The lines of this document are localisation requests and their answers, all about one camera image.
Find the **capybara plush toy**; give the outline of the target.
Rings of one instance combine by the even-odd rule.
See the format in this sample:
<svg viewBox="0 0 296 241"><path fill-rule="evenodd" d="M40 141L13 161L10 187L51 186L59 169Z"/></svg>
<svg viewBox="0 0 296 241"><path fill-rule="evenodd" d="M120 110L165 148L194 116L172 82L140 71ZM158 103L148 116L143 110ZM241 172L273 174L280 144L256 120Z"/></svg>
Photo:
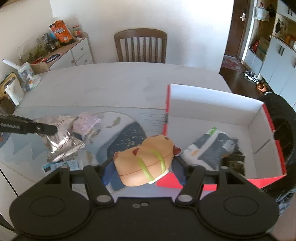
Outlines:
<svg viewBox="0 0 296 241"><path fill-rule="evenodd" d="M169 172L173 158L181 153L166 136L146 138L138 147L132 147L113 156L119 178L125 186L153 184Z"/></svg>

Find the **white dark plastic bag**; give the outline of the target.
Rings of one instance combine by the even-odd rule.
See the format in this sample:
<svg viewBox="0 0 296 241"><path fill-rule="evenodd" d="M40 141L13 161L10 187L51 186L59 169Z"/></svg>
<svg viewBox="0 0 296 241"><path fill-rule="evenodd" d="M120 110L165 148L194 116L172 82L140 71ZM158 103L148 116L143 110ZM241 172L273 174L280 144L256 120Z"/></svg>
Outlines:
<svg viewBox="0 0 296 241"><path fill-rule="evenodd" d="M206 170L217 171L222 159L234 153L237 143L236 138L229 137L217 128L211 128L185 148L180 158L190 166L200 165Z"/></svg>

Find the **black snack packet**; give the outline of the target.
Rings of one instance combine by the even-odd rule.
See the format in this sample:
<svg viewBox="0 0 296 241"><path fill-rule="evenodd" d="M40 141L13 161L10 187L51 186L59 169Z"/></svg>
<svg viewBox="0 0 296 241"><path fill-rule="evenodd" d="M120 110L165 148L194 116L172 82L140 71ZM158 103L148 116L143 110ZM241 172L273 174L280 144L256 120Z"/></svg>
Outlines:
<svg viewBox="0 0 296 241"><path fill-rule="evenodd" d="M222 159L221 166L226 166L231 168L233 171L245 175L245 167L244 167L245 156L241 152L234 152L231 155L224 157Z"/></svg>

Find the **light blue small carton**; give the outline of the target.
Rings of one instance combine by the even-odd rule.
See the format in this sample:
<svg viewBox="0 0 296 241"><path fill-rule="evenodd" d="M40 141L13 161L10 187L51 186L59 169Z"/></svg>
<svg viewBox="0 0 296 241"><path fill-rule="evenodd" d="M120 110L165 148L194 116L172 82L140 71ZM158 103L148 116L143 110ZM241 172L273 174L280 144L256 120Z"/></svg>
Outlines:
<svg viewBox="0 0 296 241"><path fill-rule="evenodd" d="M69 167L70 171L79 171L82 170L83 165L80 161L78 160L70 160L70 161L62 161L58 163L48 163L44 164L42 166L42 170L45 173L45 175L48 175L49 173L55 171L56 169L60 167Z"/></svg>

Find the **white blue tissue pack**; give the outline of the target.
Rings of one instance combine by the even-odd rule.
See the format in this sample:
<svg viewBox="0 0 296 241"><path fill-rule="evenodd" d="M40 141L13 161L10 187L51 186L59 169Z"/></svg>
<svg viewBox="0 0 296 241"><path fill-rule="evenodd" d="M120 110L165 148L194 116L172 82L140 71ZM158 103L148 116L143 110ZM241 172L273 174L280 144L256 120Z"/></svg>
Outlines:
<svg viewBox="0 0 296 241"><path fill-rule="evenodd" d="M35 88L41 81L41 77L35 74L28 62L24 63L18 70L22 83L21 87L24 92L28 92Z"/></svg>

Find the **silver foil snack bag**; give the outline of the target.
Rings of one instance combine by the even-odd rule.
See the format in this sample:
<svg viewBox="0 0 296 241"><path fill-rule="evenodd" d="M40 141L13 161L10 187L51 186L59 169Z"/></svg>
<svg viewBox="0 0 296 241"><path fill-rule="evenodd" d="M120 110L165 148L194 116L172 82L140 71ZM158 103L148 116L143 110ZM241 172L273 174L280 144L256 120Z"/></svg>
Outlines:
<svg viewBox="0 0 296 241"><path fill-rule="evenodd" d="M71 115L43 116L35 119L35 122L57 128L57 132L52 136L38 134L49 149L47 154L49 163L57 163L85 147L83 141L74 137L73 124L75 119L76 117Z"/></svg>

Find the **pink wrapped bread packet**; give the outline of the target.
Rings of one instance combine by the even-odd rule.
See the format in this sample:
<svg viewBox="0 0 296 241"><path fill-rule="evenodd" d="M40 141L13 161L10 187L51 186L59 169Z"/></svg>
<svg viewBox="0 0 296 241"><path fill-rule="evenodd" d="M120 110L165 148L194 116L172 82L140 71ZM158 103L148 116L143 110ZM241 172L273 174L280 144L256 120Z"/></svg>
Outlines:
<svg viewBox="0 0 296 241"><path fill-rule="evenodd" d="M73 121L73 134L80 140L85 140L86 136L100 129L101 118L82 112Z"/></svg>

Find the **red cardboard shoe box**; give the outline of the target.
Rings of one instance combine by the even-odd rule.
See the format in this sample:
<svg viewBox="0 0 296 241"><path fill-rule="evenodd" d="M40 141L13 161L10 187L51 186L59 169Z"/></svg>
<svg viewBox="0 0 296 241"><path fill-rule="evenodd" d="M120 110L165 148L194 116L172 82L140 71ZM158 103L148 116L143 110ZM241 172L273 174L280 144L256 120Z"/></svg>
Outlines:
<svg viewBox="0 0 296 241"><path fill-rule="evenodd" d="M280 142L266 105L257 99L188 85L170 84L163 134L184 150L211 128L238 140L245 178L263 188L286 174Z"/></svg>

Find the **small cardboard box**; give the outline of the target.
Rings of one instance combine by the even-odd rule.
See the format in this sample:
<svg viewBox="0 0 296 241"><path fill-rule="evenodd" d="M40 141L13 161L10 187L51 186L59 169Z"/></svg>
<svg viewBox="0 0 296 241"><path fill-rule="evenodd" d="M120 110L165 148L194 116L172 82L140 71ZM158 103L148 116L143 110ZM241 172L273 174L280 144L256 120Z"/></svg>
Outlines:
<svg viewBox="0 0 296 241"><path fill-rule="evenodd" d="M50 67L46 62L40 62L37 64L30 63L30 67L35 74L41 74L50 71Z"/></svg>

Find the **white sideboard cabinet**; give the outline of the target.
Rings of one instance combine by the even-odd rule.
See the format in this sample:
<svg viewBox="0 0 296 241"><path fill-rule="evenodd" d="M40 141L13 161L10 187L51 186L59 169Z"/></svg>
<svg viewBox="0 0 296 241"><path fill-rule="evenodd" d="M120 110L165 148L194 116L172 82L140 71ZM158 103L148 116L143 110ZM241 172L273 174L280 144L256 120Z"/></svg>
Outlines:
<svg viewBox="0 0 296 241"><path fill-rule="evenodd" d="M79 41L60 47L56 51L48 54L44 59L47 61L52 59L54 55L59 56L49 63L50 70L63 69L69 67L75 67L80 65L93 64L93 56L88 40L88 35L82 33L82 38Z"/></svg>

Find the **orange snack bag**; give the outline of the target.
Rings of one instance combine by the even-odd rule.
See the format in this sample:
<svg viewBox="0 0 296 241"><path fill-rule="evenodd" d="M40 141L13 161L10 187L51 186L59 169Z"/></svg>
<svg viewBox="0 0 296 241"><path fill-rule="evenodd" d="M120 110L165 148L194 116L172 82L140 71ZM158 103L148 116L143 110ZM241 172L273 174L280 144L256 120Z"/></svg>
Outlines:
<svg viewBox="0 0 296 241"><path fill-rule="evenodd" d="M49 28L62 46L72 44L74 38L62 20L57 20Z"/></svg>

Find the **brown wooden chair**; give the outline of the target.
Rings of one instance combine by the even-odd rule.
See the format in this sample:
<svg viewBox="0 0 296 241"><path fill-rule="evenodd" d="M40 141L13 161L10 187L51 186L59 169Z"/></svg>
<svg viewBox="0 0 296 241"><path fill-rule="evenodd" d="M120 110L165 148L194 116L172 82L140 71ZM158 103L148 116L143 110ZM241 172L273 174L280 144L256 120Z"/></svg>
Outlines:
<svg viewBox="0 0 296 241"><path fill-rule="evenodd" d="M168 35L149 28L128 29L114 35L119 62L165 63Z"/></svg>

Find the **brown wooden door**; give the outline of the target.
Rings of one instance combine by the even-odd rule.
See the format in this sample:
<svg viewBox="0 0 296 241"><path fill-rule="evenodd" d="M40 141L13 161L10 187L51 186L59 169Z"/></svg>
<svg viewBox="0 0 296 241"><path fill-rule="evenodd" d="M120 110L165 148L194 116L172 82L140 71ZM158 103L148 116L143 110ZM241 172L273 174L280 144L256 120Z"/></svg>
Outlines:
<svg viewBox="0 0 296 241"><path fill-rule="evenodd" d="M238 57L239 55L248 20L249 7L250 1L248 0L234 1L231 25L224 53L227 56Z"/></svg>

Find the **white wall cabinet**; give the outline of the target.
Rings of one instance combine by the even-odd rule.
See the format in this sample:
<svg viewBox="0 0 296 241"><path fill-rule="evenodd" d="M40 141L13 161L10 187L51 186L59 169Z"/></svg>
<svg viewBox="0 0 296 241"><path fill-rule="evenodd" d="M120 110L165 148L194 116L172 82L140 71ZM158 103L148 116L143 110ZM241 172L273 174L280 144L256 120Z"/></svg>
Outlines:
<svg viewBox="0 0 296 241"><path fill-rule="evenodd" d="M244 64L261 92L295 107L295 1L255 1Z"/></svg>

